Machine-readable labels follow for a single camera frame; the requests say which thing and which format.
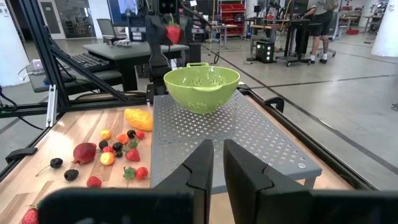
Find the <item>fruit leaf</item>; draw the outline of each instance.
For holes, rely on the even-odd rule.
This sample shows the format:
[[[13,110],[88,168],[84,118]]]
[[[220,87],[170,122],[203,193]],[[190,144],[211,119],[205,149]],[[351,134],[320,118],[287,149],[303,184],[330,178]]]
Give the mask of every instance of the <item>fruit leaf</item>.
[[[126,146],[123,146],[123,148],[122,148],[122,151],[123,151],[123,152],[129,152],[129,151],[130,151],[130,149],[129,149],[129,148],[127,148]]]
[[[139,141],[137,141],[137,140],[130,140],[130,142],[129,142],[130,149],[136,148],[138,146],[138,143],[139,143]]]
[[[132,167],[128,167],[128,168],[123,167],[123,169],[124,169],[123,177],[125,179],[127,179],[127,180],[133,179],[136,176],[136,170],[134,168],[132,168]]]

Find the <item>leg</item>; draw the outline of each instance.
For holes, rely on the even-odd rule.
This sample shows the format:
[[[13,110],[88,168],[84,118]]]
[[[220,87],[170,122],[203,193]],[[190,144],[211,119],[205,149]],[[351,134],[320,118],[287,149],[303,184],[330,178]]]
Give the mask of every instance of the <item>leg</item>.
[[[317,179],[316,177],[310,177],[310,178],[305,179],[304,187],[308,187],[309,189],[313,189],[313,186],[315,184],[315,180],[316,179]]]

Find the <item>yellow mango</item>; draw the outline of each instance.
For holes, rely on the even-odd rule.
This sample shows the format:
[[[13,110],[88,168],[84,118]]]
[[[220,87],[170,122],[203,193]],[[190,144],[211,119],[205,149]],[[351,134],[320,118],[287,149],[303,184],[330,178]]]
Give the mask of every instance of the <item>yellow mango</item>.
[[[124,118],[134,128],[143,131],[152,130],[153,118],[146,111],[141,109],[125,109]]]

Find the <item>person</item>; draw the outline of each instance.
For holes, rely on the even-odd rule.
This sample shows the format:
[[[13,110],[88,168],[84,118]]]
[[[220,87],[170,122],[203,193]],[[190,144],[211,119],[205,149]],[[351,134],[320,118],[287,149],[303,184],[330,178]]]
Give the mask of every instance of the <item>person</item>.
[[[337,0],[318,0],[317,7],[314,11],[309,11],[304,16],[309,16],[311,13],[314,14],[313,21],[320,23],[318,27],[312,29],[312,50],[311,50],[311,63],[315,63],[315,54],[317,53],[320,36],[322,36],[323,42],[323,55],[319,60],[321,63],[327,63],[328,61],[328,45],[329,45],[329,26],[333,18],[333,10],[338,7]]]

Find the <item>black desk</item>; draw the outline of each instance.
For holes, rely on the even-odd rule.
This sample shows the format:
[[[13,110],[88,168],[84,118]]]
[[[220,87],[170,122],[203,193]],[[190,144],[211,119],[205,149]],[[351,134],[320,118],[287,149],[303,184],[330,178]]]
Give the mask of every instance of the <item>black desk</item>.
[[[150,48],[148,43],[139,43],[131,47],[109,46],[107,44],[83,45],[90,54],[109,60],[113,68],[119,71],[123,78],[123,90],[138,90],[136,65],[149,62]],[[168,59],[181,58],[181,52],[188,50],[186,45],[162,46],[163,54]]]

